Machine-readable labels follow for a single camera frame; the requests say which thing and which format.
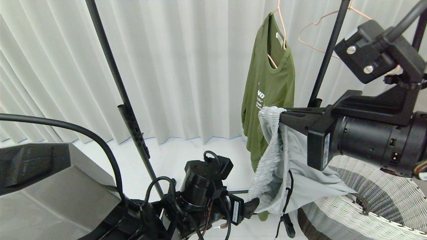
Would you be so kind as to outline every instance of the clothes hanger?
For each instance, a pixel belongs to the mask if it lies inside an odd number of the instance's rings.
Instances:
[[[366,18],[366,19],[368,19],[368,20],[372,20],[372,18],[368,17],[368,16],[367,16],[366,14],[364,14],[363,12],[361,12],[361,11],[359,11],[359,10],[355,9],[355,8],[353,7],[353,2],[354,2],[354,0],[351,0],[351,2],[350,2],[350,6],[348,7],[348,9],[347,9],[347,10],[349,10],[349,11],[350,11],[350,10],[352,10],[352,11],[354,11],[355,13],[359,14],[360,16],[362,16],[362,17],[364,17],[364,18]],[[320,50],[319,48],[317,48],[317,47],[315,47],[315,46],[312,46],[312,45],[310,45],[310,44],[308,44],[308,43],[306,43],[306,42],[302,41],[302,40],[301,40],[301,34],[302,34],[302,32],[303,32],[306,28],[308,28],[309,26],[311,26],[311,25],[315,25],[315,26],[317,26],[317,25],[319,25],[319,24],[320,24],[320,22],[322,21],[322,19],[323,19],[323,18],[325,18],[325,17],[327,17],[327,16],[330,16],[330,15],[332,15],[332,14],[335,14],[335,13],[337,13],[337,12],[338,12],[338,11],[330,12],[330,13],[328,13],[328,14],[326,14],[326,15],[322,16],[322,17],[319,19],[319,21],[317,21],[317,23],[312,22],[312,23],[308,24],[307,26],[305,26],[305,27],[304,27],[303,29],[301,29],[301,31],[299,32],[299,35],[298,35],[298,41],[300,41],[301,43],[303,43],[303,44],[305,44],[305,45],[307,45],[307,46],[309,46],[309,47],[311,47],[311,48],[313,48],[314,50],[317,50],[317,51],[319,51],[319,52],[325,53],[325,51]],[[332,54],[332,56],[333,56],[334,58],[340,59],[340,57],[338,57],[337,55]],[[400,70],[400,65],[398,65],[398,66],[397,66],[393,71],[388,72],[387,74],[396,74],[399,70]]]
[[[282,13],[280,12],[280,0],[277,0],[277,8],[271,12],[271,14],[273,15],[275,12],[279,12],[279,17],[280,17],[280,22],[282,23],[282,27],[283,27],[283,50],[286,50],[285,47],[285,42],[286,42],[286,29],[285,29],[285,24],[283,23],[283,17],[282,17]],[[273,59],[271,58],[271,56],[267,53],[268,58],[270,59],[271,63],[274,65],[275,68],[277,68],[276,63],[273,61]]]

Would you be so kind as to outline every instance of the white curtain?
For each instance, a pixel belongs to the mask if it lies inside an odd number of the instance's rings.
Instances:
[[[355,0],[353,6],[384,28],[417,1]],[[84,1],[0,1],[0,111],[72,122],[122,142],[129,137],[121,104]],[[340,0],[282,0],[281,13],[295,63],[295,107],[305,107],[323,54],[298,41],[310,22]],[[110,46],[144,137],[234,138],[254,38],[276,0],[97,1]],[[335,21],[326,17],[301,38],[325,49]],[[365,19],[349,11],[339,40]],[[404,34],[412,41],[413,24]],[[427,57],[427,41],[421,54]],[[347,89],[376,95],[381,79],[360,83],[332,58],[319,92],[322,106]],[[0,140],[87,142],[68,130],[0,123]]]

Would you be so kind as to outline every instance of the black drawstring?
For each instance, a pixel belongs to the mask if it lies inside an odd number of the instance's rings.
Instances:
[[[286,233],[288,234],[288,237],[290,238],[294,238],[295,237],[295,229],[293,228],[293,224],[291,221],[291,218],[289,217],[289,214],[285,213],[285,210],[289,204],[289,200],[291,198],[292,195],[292,190],[293,190],[293,176],[292,176],[292,172],[291,170],[288,171],[289,172],[289,176],[291,177],[291,187],[287,187],[286,190],[288,190],[288,195],[286,196],[286,203],[285,203],[285,207],[283,208],[283,215],[280,217],[279,220],[279,224],[277,225],[277,232],[276,232],[276,237],[277,238],[279,236],[279,229],[280,229],[280,223],[283,222],[283,224],[285,225],[286,228]]]

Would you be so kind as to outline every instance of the green shirt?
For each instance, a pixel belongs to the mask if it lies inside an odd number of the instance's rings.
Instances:
[[[295,69],[291,50],[281,47],[283,35],[270,13],[255,39],[242,104],[243,133],[248,137],[246,148],[251,152],[251,163],[256,170],[268,143],[261,130],[258,112],[264,106],[293,107]],[[277,64],[269,61],[267,53]]]

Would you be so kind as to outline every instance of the screw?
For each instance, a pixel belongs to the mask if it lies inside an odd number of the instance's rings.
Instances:
[[[356,52],[356,46],[351,46],[347,48],[347,53],[348,54],[353,54]]]
[[[372,71],[374,70],[374,67],[372,65],[368,65],[363,69],[363,72],[366,74],[372,73]]]

